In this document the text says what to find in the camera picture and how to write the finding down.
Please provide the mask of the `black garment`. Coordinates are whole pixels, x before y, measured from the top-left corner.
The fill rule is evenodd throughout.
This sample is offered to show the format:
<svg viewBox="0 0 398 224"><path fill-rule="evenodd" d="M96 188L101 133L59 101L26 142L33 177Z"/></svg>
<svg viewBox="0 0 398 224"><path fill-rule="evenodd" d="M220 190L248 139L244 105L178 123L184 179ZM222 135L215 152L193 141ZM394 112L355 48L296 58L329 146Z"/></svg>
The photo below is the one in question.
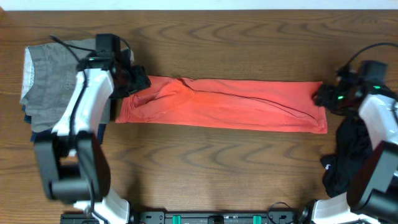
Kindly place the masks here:
<svg viewBox="0 0 398 224"><path fill-rule="evenodd" d="M329 197L345 193L354 176L373 153L363 120L347 117L336 131L336 150L320 159L325 173L322 183Z"/></svg>

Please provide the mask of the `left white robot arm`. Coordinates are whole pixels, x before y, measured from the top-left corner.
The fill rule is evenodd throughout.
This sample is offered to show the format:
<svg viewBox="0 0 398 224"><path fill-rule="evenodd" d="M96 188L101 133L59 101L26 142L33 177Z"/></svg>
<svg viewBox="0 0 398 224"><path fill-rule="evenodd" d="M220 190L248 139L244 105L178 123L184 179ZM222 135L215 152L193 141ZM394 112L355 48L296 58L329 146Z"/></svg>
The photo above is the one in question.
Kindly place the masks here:
<svg viewBox="0 0 398 224"><path fill-rule="evenodd" d="M98 34L95 49L77 58L76 84L68 106L51 133L39 134L34 151L45 195L72 204L82 223L132 223L129 202L111 188L111 172L98 142L106 102L150 87L144 67L132 63L124 39Z"/></svg>

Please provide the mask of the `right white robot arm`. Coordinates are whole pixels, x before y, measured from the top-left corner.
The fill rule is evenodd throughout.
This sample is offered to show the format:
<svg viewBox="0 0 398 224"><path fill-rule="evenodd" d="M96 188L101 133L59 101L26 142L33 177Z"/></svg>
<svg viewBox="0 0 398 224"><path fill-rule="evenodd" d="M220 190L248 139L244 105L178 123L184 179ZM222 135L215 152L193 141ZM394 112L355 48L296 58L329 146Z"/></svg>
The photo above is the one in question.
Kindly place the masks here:
<svg viewBox="0 0 398 224"><path fill-rule="evenodd" d="M302 213L307 223L397 223L397 94L384 83L387 65L346 63L337 85L322 85L314 102L345 120L336 133L338 153L324 183L330 198Z"/></svg>

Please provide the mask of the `red printed t-shirt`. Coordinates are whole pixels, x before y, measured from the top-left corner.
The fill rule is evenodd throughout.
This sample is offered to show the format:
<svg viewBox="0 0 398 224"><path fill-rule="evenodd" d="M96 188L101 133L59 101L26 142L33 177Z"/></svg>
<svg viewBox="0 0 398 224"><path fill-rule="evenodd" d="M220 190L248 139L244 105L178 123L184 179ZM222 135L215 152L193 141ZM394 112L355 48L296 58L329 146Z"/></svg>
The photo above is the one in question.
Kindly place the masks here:
<svg viewBox="0 0 398 224"><path fill-rule="evenodd" d="M321 82L151 76L151 87L125 99L117 123L325 134L324 107L312 101Z"/></svg>

